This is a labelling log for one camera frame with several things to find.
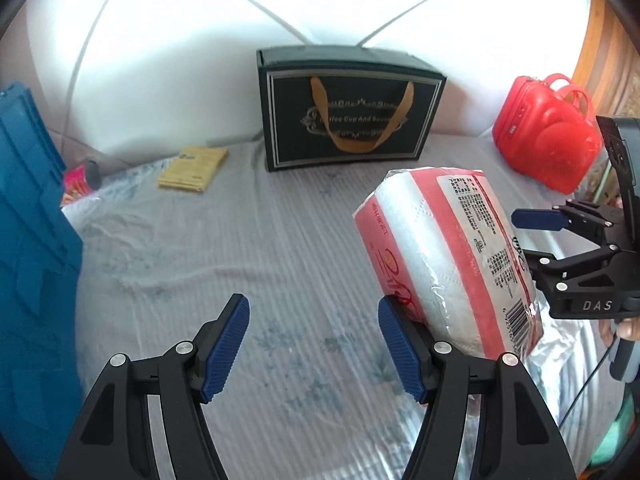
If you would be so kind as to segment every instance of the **light gray bed sheet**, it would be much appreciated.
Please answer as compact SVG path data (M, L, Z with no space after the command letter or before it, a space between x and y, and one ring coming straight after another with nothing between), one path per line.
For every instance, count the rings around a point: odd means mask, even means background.
M234 292L251 321L226 387L204 407L230 479L399 479L424 409L402 390L377 326L381 296L352 213L396 168L485 171L508 214L564 197L519 174L489 135L431 135L420 161L269 174L261 141L231 146L207 191L158 189L166 161L109 179L65 209L84 240L78 371L88 393L109 357L160 355L215 319ZM558 257L590 248L570 233L519 232ZM594 324L555 321L527 368L556 420L604 352ZM623 387L605 366L564 427L582 470L610 427ZM156 459L173 478L158 402ZM468 478L477 418L468 416L456 478Z

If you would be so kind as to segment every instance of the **red handbag handle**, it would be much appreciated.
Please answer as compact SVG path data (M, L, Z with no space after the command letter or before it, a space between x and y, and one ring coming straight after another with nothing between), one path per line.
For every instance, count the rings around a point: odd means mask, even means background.
M547 86L551 86L553 83L555 83L556 81L560 80L560 79L564 79L565 81L567 81L570 85L574 84L573 81L571 81L567 76L565 76L564 74L552 74L550 76L545 77L542 82L547 85Z
M556 96L558 96L562 100L564 100L564 98L567 97L567 95L569 94L581 94L584 96L584 100L587 101L587 114L585 115L584 118L587 119L587 122L591 126L593 126L593 123L596 120L596 113L593 110L593 103L591 102L591 97L589 97L589 94L587 94L587 92L582 87L574 84L566 85L556 90ZM580 109L579 99L578 99L577 108L578 110Z
M551 85L553 83L555 83L556 81L560 81L560 80L567 81L570 85L574 84L574 82L571 81L571 79L569 79L567 76L565 76L564 74L561 74L561 73L555 73L555 74L546 76L542 80L542 84L545 84L549 88L551 88ZM574 106L576 108L580 106L580 96L574 95Z

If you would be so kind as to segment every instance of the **yellow packet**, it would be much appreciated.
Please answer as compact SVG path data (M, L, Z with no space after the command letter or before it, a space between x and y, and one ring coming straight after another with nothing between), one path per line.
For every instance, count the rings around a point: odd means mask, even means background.
M203 192L225 160L224 148L187 146L158 177L158 187Z

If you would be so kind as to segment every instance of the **red bag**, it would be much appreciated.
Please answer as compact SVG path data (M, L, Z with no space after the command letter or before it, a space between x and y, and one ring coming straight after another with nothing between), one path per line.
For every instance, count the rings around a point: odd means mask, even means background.
M552 90L559 79L570 84ZM566 100L569 94L572 101ZM581 98L586 115L580 111ZM595 124L591 98L567 76L552 74L544 81L520 76L495 121L494 143L515 171L569 194L602 148Z

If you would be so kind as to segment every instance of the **human hand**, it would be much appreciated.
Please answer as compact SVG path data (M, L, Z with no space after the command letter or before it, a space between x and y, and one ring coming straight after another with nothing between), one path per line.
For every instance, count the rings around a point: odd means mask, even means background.
M601 319L598 322L600 329L600 337L602 342L607 346L613 343L613 332L611 331L611 320ZM618 337L629 341L640 341L640 317L633 319L625 319L618 325Z

